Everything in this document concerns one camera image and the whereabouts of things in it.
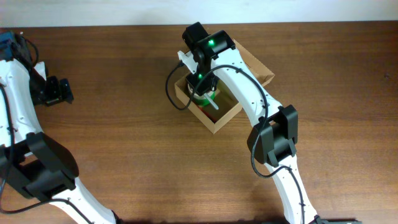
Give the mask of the black permanent marker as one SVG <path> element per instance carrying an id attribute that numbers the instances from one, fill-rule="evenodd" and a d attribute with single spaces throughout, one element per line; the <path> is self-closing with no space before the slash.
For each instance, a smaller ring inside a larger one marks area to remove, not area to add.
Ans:
<path id="1" fill-rule="evenodd" d="M 215 110 L 219 110 L 218 105 L 213 101 L 213 99 L 211 98 L 211 96 L 207 93 L 204 93 L 203 96 L 208 100 L 209 104 L 215 109 Z"/>

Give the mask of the green tape roll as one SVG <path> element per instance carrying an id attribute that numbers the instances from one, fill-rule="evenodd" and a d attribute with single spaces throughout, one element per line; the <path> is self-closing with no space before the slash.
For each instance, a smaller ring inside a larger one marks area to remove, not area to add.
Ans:
<path id="1" fill-rule="evenodd" d="M 205 99 L 196 99 L 193 97 L 193 101 L 198 105 L 198 106 L 206 106 L 206 105 L 210 105 L 208 100 Z"/>

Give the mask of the brown cardboard box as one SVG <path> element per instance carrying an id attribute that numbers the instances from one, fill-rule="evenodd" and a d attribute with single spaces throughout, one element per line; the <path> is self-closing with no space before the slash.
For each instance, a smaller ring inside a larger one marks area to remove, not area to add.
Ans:
<path id="1" fill-rule="evenodd" d="M 235 45 L 236 50 L 239 52 L 232 53 L 229 50 L 227 56 L 221 59 L 222 63 L 242 68 L 244 72 L 255 77 L 262 86 L 269 84 L 275 77 L 274 73 L 239 42 L 236 41 Z M 236 78 L 233 78 L 233 73 L 232 69 L 223 68 L 217 72 L 218 75 L 221 75 L 217 85 L 217 89 L 220 92 L 215 96 L 215 103 L 219 106 L 219 110 L 215 110 L 211 105 L 198 106 L 195 102 L 192 102 L 188 107 L 213 134 L 241 110 L 246 112 L 251 124 L 254 124 L 265 113 L 265 109 L 262 107 L 264 100 L 254 84 L 240 73 L 237 74 Z M 214 116 L 217 122 L 213 123 L 202 113 L 200 108 L 204 108 L 209 114 Z"/>

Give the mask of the orange utility knife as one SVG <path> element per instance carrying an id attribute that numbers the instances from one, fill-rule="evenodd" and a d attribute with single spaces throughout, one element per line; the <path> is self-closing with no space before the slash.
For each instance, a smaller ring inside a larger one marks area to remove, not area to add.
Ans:
<path id="1" fill-rule="evenodd" d="M 214 116 L 212 116 L 211 114 L 209 114 L 209 112 L 207 112 L 204 108 L 200 108 L 200 110 L 201 110 L 202 113 L 203 113 L 204 115 L 206 115 L 213 123 L 216 123 L 216 122 L 217 122 L 217 119 L 216 119 Z"/>

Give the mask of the cream masking tape roll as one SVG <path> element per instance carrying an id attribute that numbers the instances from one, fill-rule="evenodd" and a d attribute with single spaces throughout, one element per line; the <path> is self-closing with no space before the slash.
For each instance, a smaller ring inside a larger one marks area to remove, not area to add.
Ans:
<path id="1" fill-rule="evenodd" d="M 189 95 L 191 95 L 193 92 L 193 88 L 189 84 L 187 85 L 187 87 L 188 87 Z M 212 98 L 214 98 L 219 92 L 220 91 L 218 89 L 216 89 L 215 91 L 208 91 L 207 94 L 209 94 Z M 194 94 L 194 98 L 205 99 L 205 97 L 203 95 L 199 95 L 198 93 Z"/>

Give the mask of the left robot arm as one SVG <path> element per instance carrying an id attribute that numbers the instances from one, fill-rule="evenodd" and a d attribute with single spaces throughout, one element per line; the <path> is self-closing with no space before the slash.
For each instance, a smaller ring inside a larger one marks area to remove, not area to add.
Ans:
<path id="1" fill-rule="evenodd" d="M 11 186 L 37 203 L 2 214 L 26 212 L 45 204 L 77 223 L 122 223 L 87 190 L 72 153 L 44 133 L 35 106 L 71 103 L 66 78 L 48 75 L 36 46 L 13 31 L 1 33 L 1 187 Z"/>

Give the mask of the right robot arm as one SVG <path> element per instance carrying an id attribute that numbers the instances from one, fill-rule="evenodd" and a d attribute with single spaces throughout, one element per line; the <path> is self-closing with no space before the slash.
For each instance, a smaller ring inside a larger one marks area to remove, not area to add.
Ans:
<path id="1" fill-rule="evenodd" d="M 205 96 L 222 81 L 249 118 L 252 131 L 247 145 L 254 173 L 272 179 L 289 223 L 315 223 L 312 207 L 297 165 L 298 112 L 273 98 L 244 63 L 236 44 L 223 30 L 209 34 L 196 22 L 182 34 L 188 53 L 180 53 L 190 74 L 192 96 Z"/>

